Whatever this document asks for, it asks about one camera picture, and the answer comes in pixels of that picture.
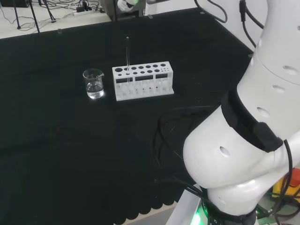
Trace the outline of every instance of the test tube rack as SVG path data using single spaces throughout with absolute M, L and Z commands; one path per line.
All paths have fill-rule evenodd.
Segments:
M 173 70 L 169 62 L 113 67 L 117 101 L 174 94 Z

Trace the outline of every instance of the hole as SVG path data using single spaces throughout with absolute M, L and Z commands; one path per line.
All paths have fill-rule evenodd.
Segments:
M 221 203 L 226 204 L 226 202 L 222 198 L 220 198 L 220 197 L 218 197 L 218 198 L 219 198 Z
M 284 94 L 285 93 L 285 89 L 283 87 L 280 87 L 278 85 L 273 85 L 274 91 L 280 93 L 280 94 Z
M 221 146 L 220 150 L 221 150 L 221 153 L 222 153 L 223 156 L 225 156 L 227 158 L 230 157 L 229 151 L 226 148 Z
M 257 107 L 257 110 L 263 117 L 270 117 L 270 113 L 267 110 L 261 107 Z
M 283 66 L 283 69 L 286 71 L 286 73 L 288 73 L 289 75 L 297 75 L 298 74 L 298 70 L 291 67 L 291 66 Z

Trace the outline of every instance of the equipment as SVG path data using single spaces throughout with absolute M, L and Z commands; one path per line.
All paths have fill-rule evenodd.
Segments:
M 14 7 L 14 3 L 11 0 L 0 0 L 3 7 Z M 17 8 L 27 8 L 29 6 L 29 0 L 15 0 L 15 6 Z

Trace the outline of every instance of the black fabric surface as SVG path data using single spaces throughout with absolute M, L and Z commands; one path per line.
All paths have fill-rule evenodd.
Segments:
M 112 67 L 169 61 L 175 94 L 116 102 Z M 251 52 L 198 10 L 0 40 L 0 224 L 122 224 L 172 204 L 183 189 L 151 158 L 160 114 L 217 105 Z M 105 96 L 88 98 L 82 72 L 99 68 Z M 179 154 L 190 121 L 170 124 Z M 170 152 L 163 160 L 188 176 Z

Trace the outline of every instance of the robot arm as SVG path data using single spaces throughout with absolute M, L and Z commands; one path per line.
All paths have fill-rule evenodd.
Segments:
M 118 0 L 118 7 L 122 12 L 130 12 L 139 0 Z
M 267 2 L 268 17 L 253 58 L 227 97 L 231 109 L 222 102 L 187 137 L 183 150 L 191 177 L 207 188 L 219 210 L 233 216 L 251 213 L 288 172 L 280 140 L 290 143 L 293 166 L 300 162 L 300 2 Z M 256 129 L 258 124 L 264 128 Z

